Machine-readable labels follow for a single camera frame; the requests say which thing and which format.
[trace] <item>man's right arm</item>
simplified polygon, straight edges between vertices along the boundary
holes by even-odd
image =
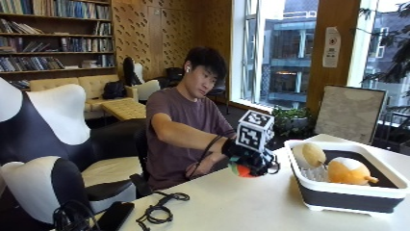
[[[216,134],[210,134],[197,130],[184,123],[174,122],[168,114],[158,113],[153,115],[152,126],[157,138],[180,147],[205,150],[210,141],[216,138]],[[222,137],[210,147],[210,152],[221,152],[222,144],[226,138]]]

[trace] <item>man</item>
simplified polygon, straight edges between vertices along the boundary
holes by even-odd
[[[153,190],[209,173],[224,159],[228,138],[234,137],[220,109],[205,96],[226,74],[221,54],[213,48],[194,47],[188,52],[184,70],[178,86],[157,91],[146,104],[148,172]],[[209,152],[201,160],[205,149]]]

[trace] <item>potted plant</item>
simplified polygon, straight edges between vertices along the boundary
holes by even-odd
[[[273,130],[280,136],[309,137],[313,134],[313,117],[307,108],[282,109],[274,108]]]

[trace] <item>smartphone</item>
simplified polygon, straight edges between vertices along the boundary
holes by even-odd
[[[112,206],[106,209],[101,218],[97,220],[100,229],[104,231],[117,231],[122,226],[132,210],[134,204],[129,202],[114,202]]]

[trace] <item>sofa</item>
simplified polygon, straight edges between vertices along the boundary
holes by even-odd
[[[108,82],[116,82],[118,75],[97,75],[97,76],[83,76],[73,78],[59,78],[59,79],[40,79],[29,81],[31,91],[48,90],[59,86],[76,84],[85,89],[85,119],[97,118],[104,116],[101,104],[104,102],[124,100],[129,97],[138,102],[138,93],[136,88],[125,86],[126,97],[117,99],[102,99],[104,87]]]

